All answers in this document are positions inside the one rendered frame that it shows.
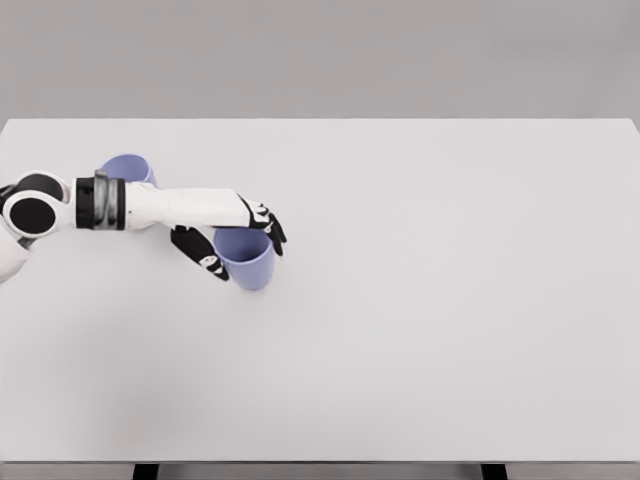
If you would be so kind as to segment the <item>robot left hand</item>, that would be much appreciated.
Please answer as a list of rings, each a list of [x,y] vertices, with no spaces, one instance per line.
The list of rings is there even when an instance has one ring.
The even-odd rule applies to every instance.
[[[212,241],[200,230],[204,226],[260,230],[271,241],[275,253],[283,256],[288,239],[275,213],[264,203],[230,189],[205,189],[204,193],[205,199],[197,205],[196,219],[178,222],[170,230],[171,243],[187,258],[222,281],[230,279]]]

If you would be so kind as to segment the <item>lavender blue cup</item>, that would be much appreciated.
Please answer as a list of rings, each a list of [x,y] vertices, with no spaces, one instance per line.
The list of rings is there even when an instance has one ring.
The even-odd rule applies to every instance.
[[[275,252],[272,241],[262,230],[248,227],[218,229],[213,244],[231,278],[241,288],[258,291],[270,283]]]
[[[107,160],[99,167],[111,178],[122,178],[126,182],[143,182],[157,187],[157,180],[151,164],[136,154],[121,154]]]

